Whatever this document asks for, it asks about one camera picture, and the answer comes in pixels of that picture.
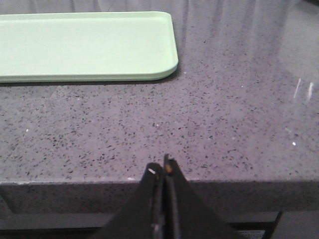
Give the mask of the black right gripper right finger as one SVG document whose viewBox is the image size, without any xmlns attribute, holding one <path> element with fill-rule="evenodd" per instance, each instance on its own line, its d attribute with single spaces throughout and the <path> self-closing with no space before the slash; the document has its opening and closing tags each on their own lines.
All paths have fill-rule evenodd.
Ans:
<svg viewBox="0 0 319 239">
<path fill-rule="evenodd" d="M 243 239 L 193 191 L 177 161 L 164 156 L 166 239 Z"/>
</svg>

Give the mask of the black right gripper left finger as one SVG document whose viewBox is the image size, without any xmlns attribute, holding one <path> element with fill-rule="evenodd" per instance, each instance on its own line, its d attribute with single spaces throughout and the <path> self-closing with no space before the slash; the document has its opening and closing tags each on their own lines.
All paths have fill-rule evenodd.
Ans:
<svg viewBox="0 0 319 239">
<path fill-rule="evenodd" d="M 161 190 L 162 167 L 149 163 L 131 199 L 93 238 L 162 239 Z"/>
</svg>

